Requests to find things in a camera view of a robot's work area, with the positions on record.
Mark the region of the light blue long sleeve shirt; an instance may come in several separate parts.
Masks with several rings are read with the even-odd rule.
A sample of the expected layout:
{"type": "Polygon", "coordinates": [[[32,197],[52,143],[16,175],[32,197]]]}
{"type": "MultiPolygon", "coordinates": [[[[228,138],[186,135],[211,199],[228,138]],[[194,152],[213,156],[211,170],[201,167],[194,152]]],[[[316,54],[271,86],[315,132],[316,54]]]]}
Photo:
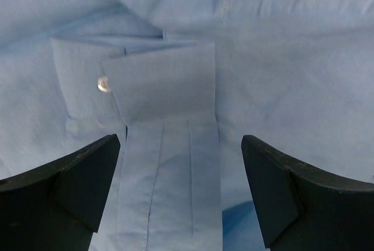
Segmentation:
{"type": "Polygon", "coordinates": [[[373,0],[1,0],[1,178],[110,134],[90,250],[264,250],[243,136],[373,183],[373,0]]]}

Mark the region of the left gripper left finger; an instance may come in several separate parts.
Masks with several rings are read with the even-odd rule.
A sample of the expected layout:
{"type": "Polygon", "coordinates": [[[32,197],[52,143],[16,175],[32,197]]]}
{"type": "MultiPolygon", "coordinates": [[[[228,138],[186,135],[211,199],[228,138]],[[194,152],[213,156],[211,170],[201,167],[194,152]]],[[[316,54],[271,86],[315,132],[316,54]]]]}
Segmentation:
{"type": "Polygon", "coordinates": [[[67,156],[1,180],[1,250],[88,250],[120,152],[107,135],[67,156]]]}

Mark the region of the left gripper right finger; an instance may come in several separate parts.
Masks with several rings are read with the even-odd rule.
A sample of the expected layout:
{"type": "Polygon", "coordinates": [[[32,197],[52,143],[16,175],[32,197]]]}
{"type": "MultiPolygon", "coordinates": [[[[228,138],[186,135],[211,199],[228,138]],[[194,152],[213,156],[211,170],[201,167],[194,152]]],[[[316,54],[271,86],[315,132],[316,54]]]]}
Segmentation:
{"type": "Polygon", "coordinates": [[[372,183],[319,169],[252,135],[241,149],[266,248],[373,249],[372,183]]]}

